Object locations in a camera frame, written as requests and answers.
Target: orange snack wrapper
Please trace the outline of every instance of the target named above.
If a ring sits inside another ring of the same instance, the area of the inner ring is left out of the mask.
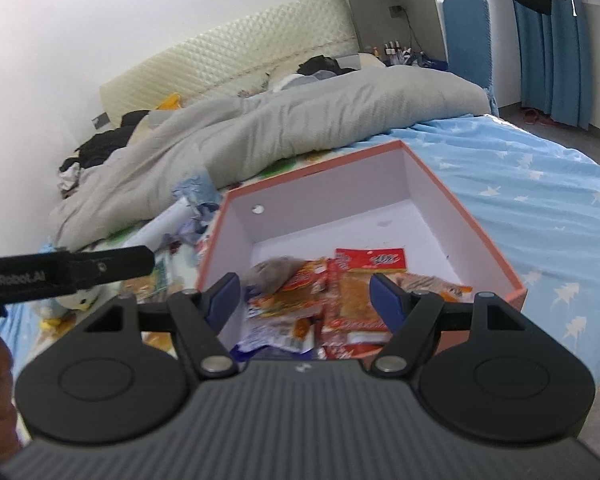
[[[247,316],[310,317],[320,314],[326,303],[328,258],[305,263],[280,289],[248,301]]]
[[[330,298],[324,332],[385,332],[386,325],[371,305],[369,281],[376,272],[389,279],[406,272],[403,249],[336,249],[329,263]]]

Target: gray floor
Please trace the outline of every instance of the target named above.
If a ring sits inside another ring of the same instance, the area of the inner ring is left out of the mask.
[[[502,118],[538,137],[579,150],[600,164],[600,139],[583,129],[571,126],[544,126],[539,123],[525,124],[519,110],[508,110],[502,114]],[[580,440],[600,456],[600,390],[580,432]]]
[[[502,114],[502,118],[538,137],[552,140],[567,148],[579,150],[600,165],[600,139],[582,128],[573,128],[566,125],[560,127],[544,126],[540,123],[525,124],[520,110],[507,110]]]

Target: snack package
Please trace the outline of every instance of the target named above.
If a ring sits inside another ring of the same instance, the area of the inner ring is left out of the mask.
[[[245,300],[259,295],[274,294],[304,266],[306,260],[293,256],[279,256],[251,267],[240,282],[244,287]]]
[[[251,326],[238,343],[240,352],[252,352],[263,346],[273,346],[303,354],[314,347],[314,327],[309,319],[274,320]]]
[[[355,345],[322,346],[318,348],[318,359],[365,359],[375,357],[382,345],[360,343]]]
[[[120,293],[134,293],[138,303],[165,301],[169,285],[172,281],[173,277],[171,275],[171,265],[168,255],[163,253],[156,256],[155,267],[151,274],[121,282]]]
[[[336,249],[329,264],[330,299],[325,308],[324,337],[334,331],[386,332],[386,325],[371,305],[369,281],[376,272],[393,279],[406,273],[406,266],[403,249]]]
[[[466,295],[474,290],[473,287],[457,285],[436,276],[421,276],[410,272],[399,272],[391,276],[391,279],[402,290],[428,290],[439,294],[445,301],[468,301]]]
[[[248,299],[247,318],[299,319],[320,314],[326,301],[328,259],[305,263],[280,289]]]

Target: red shoe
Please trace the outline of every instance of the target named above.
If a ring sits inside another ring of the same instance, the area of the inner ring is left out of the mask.
[[[540,112],[535,108],[526,108],[522,110],[522,120],[525,124],[536,124],[540,117]]]
[[[540,115],[540,124],[544,124],[544,126],[564,126],[564,124],[554,121],[546,114]]]

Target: white headboard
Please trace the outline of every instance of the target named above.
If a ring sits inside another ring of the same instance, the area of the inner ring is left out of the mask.
[[[152,109],[177,92],[195,98],[211,90],[236,95],[262,84],[281,62],[297,56],[359,51],[345,0],[301,0],[225,23],[150,57],[100,87],[112,124]]]

